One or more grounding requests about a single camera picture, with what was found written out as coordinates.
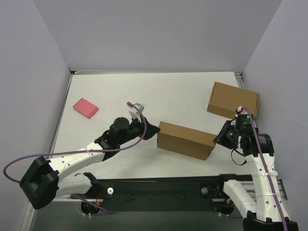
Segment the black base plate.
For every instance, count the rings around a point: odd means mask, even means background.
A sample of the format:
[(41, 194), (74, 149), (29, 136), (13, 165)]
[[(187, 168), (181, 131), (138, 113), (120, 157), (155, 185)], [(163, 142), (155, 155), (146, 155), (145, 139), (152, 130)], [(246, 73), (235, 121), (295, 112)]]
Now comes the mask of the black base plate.
[(233, 201), (223, 192), (227, 177), (251, 181), (249, 175), (95, 180), (80, 197), (116, 212), (202, 212), (231, 214)]

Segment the folded brown cardboard box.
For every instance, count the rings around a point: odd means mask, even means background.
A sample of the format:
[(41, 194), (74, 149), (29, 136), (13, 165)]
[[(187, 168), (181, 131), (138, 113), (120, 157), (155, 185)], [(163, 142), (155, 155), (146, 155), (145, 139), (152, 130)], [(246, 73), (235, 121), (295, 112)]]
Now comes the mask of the folded brown cardboard box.
[(257, 116), (259, 94), (254, 91), (215, 82), (207, 111), (222, 117), (234, 118), (239, 106), (248, 108), (254, 118)]

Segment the aluminium frame rail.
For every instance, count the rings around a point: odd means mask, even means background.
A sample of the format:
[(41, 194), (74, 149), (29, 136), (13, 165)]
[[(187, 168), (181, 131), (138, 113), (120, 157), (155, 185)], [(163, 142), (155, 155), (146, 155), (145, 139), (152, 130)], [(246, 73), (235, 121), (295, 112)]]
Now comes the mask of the aluminium frame rail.
[[(252, 181), (242, 181), (241, 182), (243, 188), (248, 192), (248, 194), (253, 198), (253, 200), (256, 201), (256, 193), (255, 193), (255, 188), (253, 185)], [(278, 188), (279, 188), (279, 193), (282, 197), (283, 200), (288, 200), (285, 187), (283, 185), (282, 180), (278, 180)]]

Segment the small pink box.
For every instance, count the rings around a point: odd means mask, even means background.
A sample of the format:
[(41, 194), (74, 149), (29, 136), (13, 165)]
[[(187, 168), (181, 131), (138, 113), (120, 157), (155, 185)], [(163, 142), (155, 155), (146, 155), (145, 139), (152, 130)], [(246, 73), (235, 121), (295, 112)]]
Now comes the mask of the small pink box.
[(99, 111), (99, 108), (96, 105), (84, 98), (78, 100), (74, 104), (73, 109), (87, 119), (91, 119)]

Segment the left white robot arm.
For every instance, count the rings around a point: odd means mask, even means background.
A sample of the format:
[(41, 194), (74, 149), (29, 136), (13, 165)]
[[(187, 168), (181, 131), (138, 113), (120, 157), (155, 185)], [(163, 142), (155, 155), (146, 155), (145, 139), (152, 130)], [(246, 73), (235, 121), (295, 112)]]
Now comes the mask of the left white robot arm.
[(135, 138), (148, 140), (159, 132), (160, 128), (147, 119), (128, 121), (119, 117), (94, 142), (72, 154), (61, 154), (48, 160), (43, 156), (36, 158), (19, 185), (34, 209), (41, 209), (54, 198), (68, 194), (93, 198), (98, 194), (99, 182), (92, 174), (79, 174), (78, 171), (113, 157), (122, 144)]

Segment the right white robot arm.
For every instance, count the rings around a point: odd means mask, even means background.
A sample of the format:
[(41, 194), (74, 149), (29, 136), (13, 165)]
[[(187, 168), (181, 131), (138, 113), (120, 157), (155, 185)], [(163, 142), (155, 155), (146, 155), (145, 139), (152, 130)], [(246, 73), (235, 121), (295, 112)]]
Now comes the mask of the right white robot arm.
[(272, 139), (268, 134), (258, 133), (253, 116), (236, 113), (234, 119), (225, 122), (214, 143), (231, 151), (241, 149), (244, 163), (250, 167), (255, 199), (235, 176), (226, 176), (222, 186), (223, 193), (243, 217), (243, 229), (297, 231), (298, 224), (290, 219), (279, 192)]

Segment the brown cardboard box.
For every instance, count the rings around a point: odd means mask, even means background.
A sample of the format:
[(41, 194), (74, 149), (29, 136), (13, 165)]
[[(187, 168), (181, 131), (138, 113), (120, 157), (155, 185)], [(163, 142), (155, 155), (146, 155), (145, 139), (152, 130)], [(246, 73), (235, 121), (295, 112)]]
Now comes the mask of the brown cardboard box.
[(157, 147), (188, 157), (206, 160), (215, 148), (214, 134), (160, 122)]
[(257, 116), (259, 94), (254, 91), (215, 82), (207, 111), (222, 117), (234, 118), (239, 106), (248, 108), (254, 118)]

